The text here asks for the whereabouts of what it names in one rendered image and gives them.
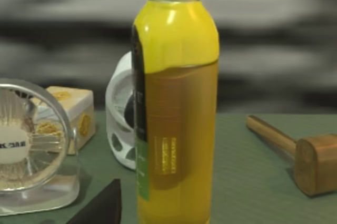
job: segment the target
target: olive oil bottle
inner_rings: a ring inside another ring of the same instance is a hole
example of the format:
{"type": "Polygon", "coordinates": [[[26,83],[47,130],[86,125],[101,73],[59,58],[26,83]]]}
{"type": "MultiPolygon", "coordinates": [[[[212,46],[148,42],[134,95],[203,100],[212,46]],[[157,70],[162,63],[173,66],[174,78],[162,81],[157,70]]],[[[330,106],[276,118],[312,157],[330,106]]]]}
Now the olive oil bottle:
{"type": "Polygon", "coordinates": [[[200,0],[148,0],[132,28],[139,224],[206,224],[219,57],[200,0]]]}

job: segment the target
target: black label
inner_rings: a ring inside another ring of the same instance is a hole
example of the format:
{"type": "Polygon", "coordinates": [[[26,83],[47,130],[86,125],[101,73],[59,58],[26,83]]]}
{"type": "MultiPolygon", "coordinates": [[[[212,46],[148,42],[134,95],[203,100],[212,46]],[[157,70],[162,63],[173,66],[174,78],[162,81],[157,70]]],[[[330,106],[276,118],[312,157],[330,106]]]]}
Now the black label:
{"type": "Polygon", "coordinates": [[[143,47],[135,26],[132,27],[132,71],[134,83],[135,132],[139,139],[147,141],[143,47]]]}

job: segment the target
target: tabletop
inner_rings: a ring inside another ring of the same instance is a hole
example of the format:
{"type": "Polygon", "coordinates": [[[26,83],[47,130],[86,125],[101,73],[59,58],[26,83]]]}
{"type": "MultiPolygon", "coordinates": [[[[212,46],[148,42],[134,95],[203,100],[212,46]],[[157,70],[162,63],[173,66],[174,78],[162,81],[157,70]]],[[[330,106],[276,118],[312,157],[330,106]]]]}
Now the tabletop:
{"type": "MultiPolygon", "coordinates": [[[[308,198],[292,179],[292,161],[245,126],[245,114],[218,114],[214,153],[211,224],[335,224],[337,194],[308,198]]],[[[258,115],[292,137],[332,133],[335,115],[258,115]]],[[[70,206],[1,217],[0,224],[65,224],[114,179],[122,183],[122,224],[135,224],[135,173],[111,152],[105,113],[96,113],[98,131],[80,151],[81,192],[70,206]]]]}

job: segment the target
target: gray background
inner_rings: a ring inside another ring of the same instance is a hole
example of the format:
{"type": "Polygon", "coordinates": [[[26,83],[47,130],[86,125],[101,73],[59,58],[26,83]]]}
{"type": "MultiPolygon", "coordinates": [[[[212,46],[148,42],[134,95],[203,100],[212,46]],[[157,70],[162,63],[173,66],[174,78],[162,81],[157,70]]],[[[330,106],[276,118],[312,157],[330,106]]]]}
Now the gray background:
{"type": "MultiPolygon", "coordinates": [[[[146,0],[0,0],[0,76],[89,88],[97,107],[146,0]]],[[[203,0],[221,37],[219,110],[335,113],[337,0],[203,0]]]]}

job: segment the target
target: table surface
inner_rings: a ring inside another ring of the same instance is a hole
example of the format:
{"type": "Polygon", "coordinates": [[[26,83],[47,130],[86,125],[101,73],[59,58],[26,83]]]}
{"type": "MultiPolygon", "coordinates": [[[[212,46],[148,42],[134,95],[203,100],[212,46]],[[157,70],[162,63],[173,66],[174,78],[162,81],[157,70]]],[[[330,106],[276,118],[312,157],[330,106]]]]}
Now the table surface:
{"type": "MultiPolygon", "coordinates": [[[[334,115],[258,115],[298,139],[331,133],[334,115]]],[[[246,115],[217,115],[211,224],[335,224],[337,194],[303,195],[291,177],[287,156],[245,126],[246,115]]],[[[122,183],[122,224],[136,224],[135,173],[114,159],[106,138],[105,113],[98,112],[96,136],[81,150],[82,190],[71,206],[1,217],[0,224],[65,224],[113,179],[122,183]]]]}

